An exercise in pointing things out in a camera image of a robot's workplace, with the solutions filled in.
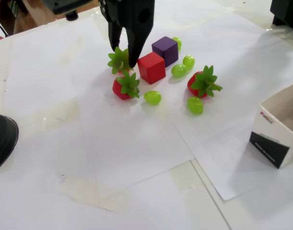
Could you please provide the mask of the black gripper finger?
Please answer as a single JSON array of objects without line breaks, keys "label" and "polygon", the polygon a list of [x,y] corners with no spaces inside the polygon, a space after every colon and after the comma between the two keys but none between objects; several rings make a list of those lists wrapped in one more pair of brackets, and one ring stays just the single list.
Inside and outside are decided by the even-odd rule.
[{"label": "black gripper finger", "polygon": [[125,23],[124,28],[127,32],[128,39],[128,62],[133,68],[142,52],[145,42],[151,33],[153,23]]},{"label": "black gripper finger", "polygon": [[110,45],[113,51],[120,44],[120,37],[122,29],[124,27],[124,20],[118,22],[108,22],[108,36],[110,40]]}]

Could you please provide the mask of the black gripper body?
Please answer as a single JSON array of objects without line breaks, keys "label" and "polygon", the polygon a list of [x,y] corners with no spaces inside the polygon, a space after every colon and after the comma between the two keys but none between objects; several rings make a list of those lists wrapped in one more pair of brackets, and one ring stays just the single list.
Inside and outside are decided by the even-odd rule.
[{"label": "black gripper body", "polygon": [[100,10],[109,23],[134,26],[152,23],[154,0],[99,0]]}]

